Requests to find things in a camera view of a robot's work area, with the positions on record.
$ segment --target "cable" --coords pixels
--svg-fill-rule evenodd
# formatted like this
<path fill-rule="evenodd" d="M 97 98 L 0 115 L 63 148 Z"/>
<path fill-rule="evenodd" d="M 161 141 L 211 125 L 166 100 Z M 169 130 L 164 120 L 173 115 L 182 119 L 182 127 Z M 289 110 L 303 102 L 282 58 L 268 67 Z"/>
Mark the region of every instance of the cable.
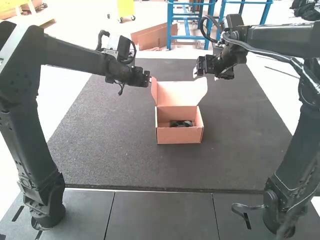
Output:
<path fill-rule="evenodd" d="M 119 82 L 119 81 L 117 81 L 117 80 L 114 80 L 114 82 L 120 86 L 121 89 L 120 89 L 120 91 L 118 92 L 118 95 L 121 96 L 122 93 L 124 92 L 125 84 L 124 84 L 124 83 L 121 83 L 121 82 Z"/>
<path fill-rule="evenodd" d="M 210 36 L 208 36 L 206 33 L 205 33 L 205 30 L 204 30 L 204 22 L 205 20 L 210 20 L 211 22 L 213 22 L 213 24 L 216 26 L 217 29 L 219 29 L 221 32 L 222 32 L 222 28 L 219 26 L 219 23 L 217 22 L 217 20 L 215 20 L 215 18 L 211 15 L 205 15 L 201 18 L 201 21 L 200 21 L 200 31 L 202 33 L 202 35 L 204 36 L 205 39 L 209 40 L 210 42 L 212 43 L 218 43 L 218 41 L 216 39 L 213 39 L 211 38 Z"/>
<path fill-rule="evenodd" d="M 99 52 L 102 52 L 101 51 L 101 46 L 102 46 L 102 37 L 103 36 L 107 36 L 107 37 L 110 37 L 110 33 L 108 31 L 105 31 L 105 30 L 101 30 L 98 34 L 98 44 L 95 48 L 96 51 L 99 51 Z"/>
<path fill-rule="evenodd" d="M 247 44 L 247 43 L 245 43 L 243 41 L 231 39 L 231 38 L 229 38 L 229 36 L 228 36 L 228 34 L 226 32 L 223 32 L 221 35 L 222 35 L 222 38 L 226 42 L 231 43 L 231 44 L 239 45 L 239 46 L 243 47 L 244 49 L 246 49 L 249 52 L 252 52 L 254 54 L 259 54 L 259 55 L 263 55 L 263 56 L 266 56 L 266 57 L 270 57 L 270 58 L 276 59 L 276 60 L 278 60 L 280 62 L 287 63 L 287 64 L 289 64 L 291 62 L 291 58 L 289 58 L 287 56 L 284 56 L 284 55 L 281 55 L 279 53 L 276 53 L 274 51 L 262 50 L 262 49 L 253 47 L 253 46 L 251 46 L 251 45 L 249 45 L 249 44 Z"/>
<path fill-rule="evenodd" d="M 136 58 L 136 54 L 137 54 L 137 48 L 136 48 L 136 45 L 133 41 L 131 41 L 131 45 L 133 46 L 133 57 L 129 57 L 127 60 L 124 60 L 124 61 L 120 61 L 121 63 L 125 64 L 125 65 L 128 65 L 130 63 L 132 63 L 135 58 Z"/>

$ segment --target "cardboard box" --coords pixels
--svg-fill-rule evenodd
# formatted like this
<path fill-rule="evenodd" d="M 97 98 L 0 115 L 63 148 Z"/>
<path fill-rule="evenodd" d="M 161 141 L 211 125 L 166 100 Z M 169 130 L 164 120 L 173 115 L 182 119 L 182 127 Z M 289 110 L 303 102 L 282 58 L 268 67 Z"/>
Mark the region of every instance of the cardboard box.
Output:
<path fill-rule="evenodd" d="M 178 24 L 171 25 L 171 35 L 178 34 Z M 167 23 L 162 23 L 141 31 L 131 33 L 131 40 L 139 45 L 139 50 L 148 50 L 155 47 L 162 48 L 167 45 Z"/>
<path fill-rule="evenodd" d="M 204 123 L 198 103 L 208 91 L 207 78 L 157 81 L 152 78 L 157 144 L 199 144 Z M 192 127 L 170 127 L 170 121 L 192 121 Z"/>
<path fill-rule="evenodd" d="M 17 13 L 14 8 L 0 11 L 0 20 L 6 20 L 6 19 L 12 18 L 16 15 L 17 15 Z"/>

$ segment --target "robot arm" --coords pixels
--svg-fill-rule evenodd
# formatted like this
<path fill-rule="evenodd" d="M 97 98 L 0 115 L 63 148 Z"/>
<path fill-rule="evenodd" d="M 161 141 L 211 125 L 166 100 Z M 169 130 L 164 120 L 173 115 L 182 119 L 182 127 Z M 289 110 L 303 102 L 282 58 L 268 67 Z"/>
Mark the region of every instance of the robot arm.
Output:
<path fill-rule="evenodd" d="M 282 163 L 265 184 L 263 205 L 251 208 L 264 208 L 265 226 L 277 239 L 290 237 L 320 183 L 320 21 L 244 26 L 239 14 L 226 16 L 221 24 L 210 16 L 205 18 L 220 28 L 220 45 L 224 48 L 218 56 L 197 59 L 198 76 L 214 74 L 217 78 L 233 79 L 234 66 L 246 63 L 248 52 L 289 63 L 301 76 L 298 92 L 303 105 L 297 129 Z M 304 58 L 305 65 L 291 56 Z"/>
<path fill-rule="evenodd" d="M 105 76 L 107 83 L 121 85 L 121 93 L 124 85 L 147 87 L 150 72 L 132 64 L 131 41 L 123 36 L 114 49 L 100 52 L 53 38 L 38 26 L 3 21 L 0 33 L 0 131 L 18 169 L 18 185 L 30 208 L 32 226 L 46 230 L 64 217 L 65 181 L 52 160 L 38 117 L 41 65 Z"/>

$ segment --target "blue metal rack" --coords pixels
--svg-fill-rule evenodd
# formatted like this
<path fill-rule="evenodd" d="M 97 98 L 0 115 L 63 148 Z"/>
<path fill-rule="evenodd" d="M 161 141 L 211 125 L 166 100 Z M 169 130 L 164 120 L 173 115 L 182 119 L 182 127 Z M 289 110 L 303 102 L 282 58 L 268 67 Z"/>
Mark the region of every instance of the blue metal rack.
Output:
<path fill-rule="evenodd" d="M 200 2 L 174 2 L 174 0 L 167 1 L 167 40 L 166 40 L 166 48 L 171 49 L 171 40 L 172 39 L 185 39 L 185 40 L 204 40 L 204 49 L 208 50 L 209 40 L 205 39 L 203 36 L 191 36 L 190 29 L 189 29 L 189 20 L 197 20 L 198 21 L 198 29 L 200 28 L 200 20 L 203 15 L 203 8 L 204 5 L 208 5 L 208 14 L 213 15 L 215 9 L 216 0 L 209 0 L 208 3 L 204 3 L 204 0 Z M 174 13 L 174 5 L 182 5 L 184 13 Z M 199 13 L 187 12 L 186 6 L 195 6 L 199 5 Z M 171 36 L 171 24 L 174 20 L 183 20 L 184 21 L 184 28 L 185 28 L 185 35 L 172 35 Z M 207 21 L 206 28 L 208 29 L 207 34 L 209 35 L 212 28 L 212 22 Z"/>
<path fill-rule="evenodd" d="M 260 25 L 266 23 L 266 19 L 269 13 L 269 9 L 271 4 L 273 3 L 273 0 L 266 0 L 266 1 L 246 1 L 246 0 L 241 0 L 241 1 L 230 1 L 230 0 L 222 0 L 221 3 L 221 9 L 220 9 L 220 14 L 219 14 L 219 22 L 224 18 L 225 14 L 225 9 L 226 9 L 226 4 L 240 4 L 239 8 L 239 14 L 242 15 L 242 12 L 244 10 L 244 5 L 245 4 L 265 4 L 262 17 L 260 20 Z M 220 39 L 220 31 L 219 29 L 216 31 L 216 39 Z"/>

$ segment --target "white floor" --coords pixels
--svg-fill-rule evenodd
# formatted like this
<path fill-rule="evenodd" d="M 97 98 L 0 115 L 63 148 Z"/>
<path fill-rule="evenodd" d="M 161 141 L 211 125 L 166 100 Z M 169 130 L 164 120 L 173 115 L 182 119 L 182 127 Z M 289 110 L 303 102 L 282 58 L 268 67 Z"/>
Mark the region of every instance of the white floor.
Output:
<path fill-rule="evenodd" d="M 275 1 L 271 6 L 267 23 L 274 24 L 302 22 L 298 18 L 290 18 L 292 16 L 292 12 L 289 10 L 290 5 L 291 3 L 285 0 Z M 244 8 L 243 14 L 246 16 L 252 13 L 252 11 L 246 13 L 246 7 Z M 246 22 L 255 23 L 257 19 L 258 18 L 253 19 L 252 17 L 250 19 L 247 18 Z M 85 35 L 83 34 L 82 24 L 85 23 L 84 21 L 79 23 L 73 19 L 71 22 L 74 24 L 74 26 L 67 24 L 65 26 L 68 28 L 72 27 L 73 31 L 68 31 L 67 28 L 64 28 L 62 31 L 61 25 L 53 25 L 52 27 L 46 29 L 46 31 L 49 31 L 50 34 L 58 38 L 62 38 L 74 44 L 94 48 L 96 45 L 96 34 L 94 34 L 90 29 L 86 30 Z M 75 31 L 79 31 L 77 36 L 70 34 L 70 32 Z M 138 52 L 137 57 L 196 59 L 199 55 L 203 55 L 205 53 L 206 51 L 204 50 L 188 49 L 188 51 L 186 51 L 183 48 L 176 48 L 172 51 L 141 51 Z M 301 106 L 301 103 L 298 101 L 297 93 L 298 79 L 269 68 L 297 76 L 295 71 L 287 64 L 258 57 L 254 54 L 248 55 L 247 65 L 289 131 L 293 133 L 298 123 L 299 109 Z M 90 74 L 88 73 L 54 68 L 50 66 L 42 67 L 37 102 L 41 126 L 47 140 L 51 137 L 89 77 Z M 19 193 L 19 188 L 16 183 L 18 180 L 18 172 L 2 136 L 0 136 L 0 156 L 0 219 L 2 219 L 13 200 Z M 320 197 L 314 197 L 312 203 L 316 207 L 317 212 L 320 214 Z"/>

